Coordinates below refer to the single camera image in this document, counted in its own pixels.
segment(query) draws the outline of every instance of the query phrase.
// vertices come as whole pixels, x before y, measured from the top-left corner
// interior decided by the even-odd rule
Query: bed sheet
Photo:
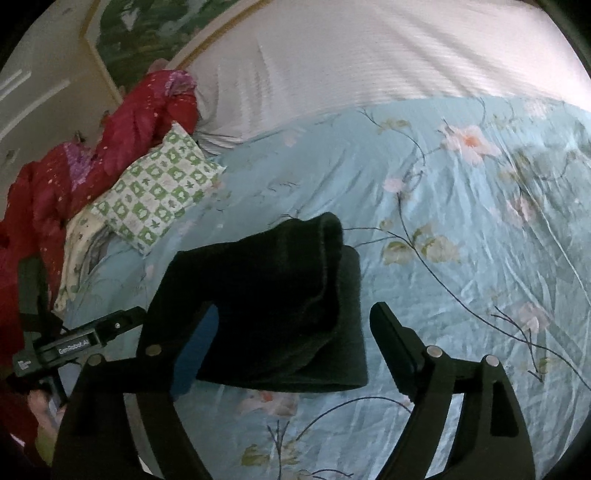
[[[220,156],[224,185],[146,258],[114,240],[66,325],[147,307],[179,250],[331,211],[361,256],[369,384],[294,395],[196,381],[175,405],[212,476],[376,477],[412,409],[369,331],[371,306],[385,301],[425,344],[501,360],[541,478],[591,403],[590,129],[591,114],[563,102],[496,97],[404,100],[291,124]],[[117,338],[107,357],[134,355],[138,335]],[[445,464],[460,402],[430,473]],[[269,429],[283,438],[280,457]],[[157,471],[145,442],[140,454]]]

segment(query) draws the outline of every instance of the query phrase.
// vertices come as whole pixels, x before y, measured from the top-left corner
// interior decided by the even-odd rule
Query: black cloth
[[[338,218],[290,219],[238,242],[179,252],[142,338],[188,338],[211,301],[219,330],[198,379],[274,391],[359,388],[368,380],[359,288],[359,257],[343,245]]]

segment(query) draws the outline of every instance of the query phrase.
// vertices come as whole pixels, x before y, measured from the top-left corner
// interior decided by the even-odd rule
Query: green and white pillow
[[[185,208],[216,185],[224,169],[206,160],[195,140],[173,123],[162,144],[131,164],[91,211],[147,255]]]

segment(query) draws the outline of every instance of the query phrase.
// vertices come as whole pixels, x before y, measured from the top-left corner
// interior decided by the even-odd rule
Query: red quilt
[[[194,81],[187,72],[149,74],[111,115],[93,150],[65,142],[41,161],[25,165],[8,192],[0,222],[0,362],[11,364],[23,347],[18,315],[18,262],[39,253],[54,299],[60,285],[66,224],[110,189],[123,171],[158,145],[178,122],[197,123]]]

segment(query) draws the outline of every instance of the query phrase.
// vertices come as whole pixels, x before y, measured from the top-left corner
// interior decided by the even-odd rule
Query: white wall
[[[80,32],[92,0],[57,0],[0,72],[0,217],[20,168],[79,130],[92,144],[117,104]],[[16,156],[10,160],[11,151]]]

